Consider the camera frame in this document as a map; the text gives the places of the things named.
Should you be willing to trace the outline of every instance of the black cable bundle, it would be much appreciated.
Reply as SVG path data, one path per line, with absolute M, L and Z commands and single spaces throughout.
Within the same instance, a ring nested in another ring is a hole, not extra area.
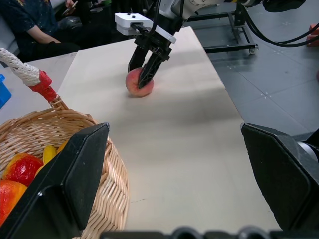
M 157 0 L 156 2 L 156 8 L 155 8 L 155 12 L 154 12 L 154 18 L 153 18 L 153 26 L 149 32 L 149 35 L 152 36 L 156 30 L 157 27 L 157 21 L 158 21 L 158 15 L 159 15 L 159 11 L 160 11 L 160 3 L 161 0 Z
M 304 46 L 304 45 L 307 45 L 309 43 L 312 43 L 316 40 L 319 40 L 319 36 L 316 36 L 308 41 L 304 41 L 304 42 L 300 42 L 300 43 L 296 43 L 296 44 L 289 44 L 291 42 L 295 42 L 309 34 L 311 34 L 312 32 L 314 32 L 318 27 L 319 27 L 319 23 L 314 26 L 314 28 L 312 28 L 311 30 L 309 30 L 308 32 L 294 38 L 294 39 L 291 39 L 291 40 L 288 40 L 288 41 L 281 41 L 281 42 L 275 42 L 275 41 L 272 41 L 272 40 L 269 40 L 267 37 L 265 37 L 261 32 L 260 30 L 257 28 L 257 26 L 255 25 L 255 23 L 253 22 L 253 20 L 250 18 L 248 12 L 246 11 L 245 7 L 240 5 L 241 6 L 241 10 L 244 14 L 244 17 L 245 17 L 245 20 L 247 22 L 247 25 L 249 27 L 249 29 L 257 36 L 259 37 L 260 39 L 262 39 L 263 41 L 266 41 L 270 44 L 273 44 L 275 46 L 280 46 L 280 47 L 298 47 L 298 46 Z
M 181 0 L 180 1 L 179 15 L 180 15 L 181 18 L 183 18 L 183 14 L 184 14 L 184 3 L 185 3 L 185 0 Z

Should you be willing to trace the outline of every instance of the white rope handle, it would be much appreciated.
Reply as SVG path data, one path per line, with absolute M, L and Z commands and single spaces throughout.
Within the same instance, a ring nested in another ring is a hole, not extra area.
M 39 69 L 27 63 L 22 63 L 15 55 L 4 48 L 0 48 L 0 61 L 5 62 L 22 79 L 25 85 L 35 86 L 40 83 Z

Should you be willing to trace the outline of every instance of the basket handle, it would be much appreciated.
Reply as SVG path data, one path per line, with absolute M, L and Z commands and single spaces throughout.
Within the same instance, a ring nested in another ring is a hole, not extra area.
M 51 78 L 44 71 L 27 63 L 22 63 L 15 55 L 4 48 L 0 48 L 0 61 L 5 62 L 26 86 L 35 92 L 39 92 L 49 102 L 58 96 L 50 86 Z

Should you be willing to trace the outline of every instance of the white tabletop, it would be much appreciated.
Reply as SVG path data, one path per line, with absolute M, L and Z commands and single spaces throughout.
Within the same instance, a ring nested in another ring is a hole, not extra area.
M 127 230 L 277 229 L 241 117 L 192 29 L 176 38 L 147 97 L 125 87 L 133 40 L 78 52 L 59 90 L 69 107 L 110 123 L 130 178 Z

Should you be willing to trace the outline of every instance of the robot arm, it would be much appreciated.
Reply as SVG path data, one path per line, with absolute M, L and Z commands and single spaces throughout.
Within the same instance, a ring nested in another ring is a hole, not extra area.
M 143 66 L 138 88 L 145 86 L 155 75 L 161 63 L 169 59 L 170 45 L 176 42 L 174 34 L 183 23 L 203 7 L 223 2 L 236 2 L 245 7 L 263 3 L 270 12 L 300 7 L 306 0 L 155 0 L 153 20 L 137 13 L 116 13 L 117 30 L 123 35 L 137 35 L 135 52 L 129 62 L 129 71 L 142 67 L 148 51 L 152 55 Z

